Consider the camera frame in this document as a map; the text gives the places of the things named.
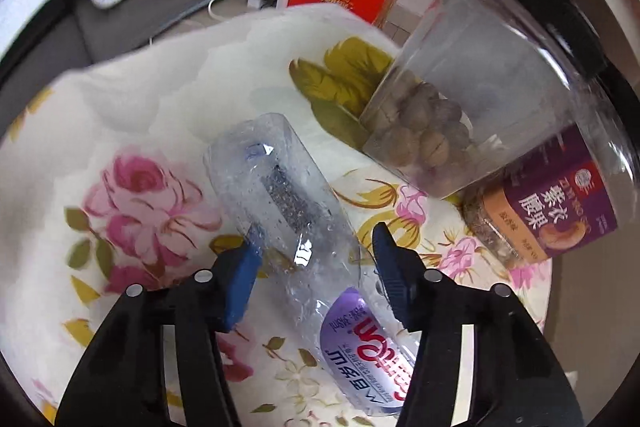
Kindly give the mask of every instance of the silver screw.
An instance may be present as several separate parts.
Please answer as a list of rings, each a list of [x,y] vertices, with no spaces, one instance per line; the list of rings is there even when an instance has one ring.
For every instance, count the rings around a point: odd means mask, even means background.
[[[196,282],[209,282],[213,279],[213,274],[211,270],[200,270],[196,272],[196,275],[193,276]]]
[[[511,288],[506,284],[499,283],[494,286],[494,292],[496,292],[500,297],[508,297],[511,295]]]
[[[127,295],[129,297],[137,297],[142,293],[144,288],[140,284],[132,284],[127,287]]]
[[[429,282],[440,282],[442,281],[442,272],[435,268],[430,268],[424,272],[424,278]]]

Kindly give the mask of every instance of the cashew image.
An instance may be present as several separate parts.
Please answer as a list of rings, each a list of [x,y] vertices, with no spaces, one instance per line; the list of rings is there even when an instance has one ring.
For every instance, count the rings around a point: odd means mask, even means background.
[[[587,232],[587,227],[581,221],[572,223],[569,229],[560,232],[552,223],[540,228],[540,243],[543,247],[553,250],[568,250],[575,247]]]

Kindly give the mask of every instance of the round table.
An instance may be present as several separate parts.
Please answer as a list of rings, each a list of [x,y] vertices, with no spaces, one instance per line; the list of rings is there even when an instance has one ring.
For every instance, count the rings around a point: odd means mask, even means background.
[[[30,103],[0,146],[0,349],[47,418],[127,285],[171,285],[239,244],[202,158],[265,112],[290,121],[366,247],[385,221],[458,283],[510,284],[543,327],[550,261],[505,270],[459,201],[428,197],[348,145],[357,130],[336,108],[362,110],[397,51],[335,6],[264,10],[65,73]],[[243,425],[393,425],[351,407],[274,291],[261,271],[244,319],[219,335]],[[184,423],[170,328],[164,337],[170,414]]]

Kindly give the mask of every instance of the table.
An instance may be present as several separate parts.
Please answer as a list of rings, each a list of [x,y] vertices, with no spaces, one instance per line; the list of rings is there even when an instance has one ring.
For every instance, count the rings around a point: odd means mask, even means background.
[[[333,113],[298,89],[362,103],[347,87],[379,81],[397,50],[335,6],[265,10],[65,73],[31,102],[0,146],[0,349],[49,419],[127,285],[165,287],[238,244],[202,157],[226,128],[265,112],[289,119],[364,245],[385,221],[400,245],[457,282],[509,283],[543,327],[550,262],[505,270],[466,228],[457,201],[429,198],[331,136],[319,121],[330,128]],[[338,127],[353,138],[348,123]],[[393,425],[350,406],[273,291],[261,273],[244,319],[220,335],[243,424]],[[173,341],[167,328],[168,402],[184,423]]]

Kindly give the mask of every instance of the plastic bottle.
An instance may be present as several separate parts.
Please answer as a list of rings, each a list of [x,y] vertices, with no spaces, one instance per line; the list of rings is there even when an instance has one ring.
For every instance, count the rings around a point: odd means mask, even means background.
[[[402,326],[374,268],[360,263],[368,253],[286,118],[235,126],[205,163],[226,212],[261,248],[309,349],[355,407],[398,413],[418,341],[393,338]]]

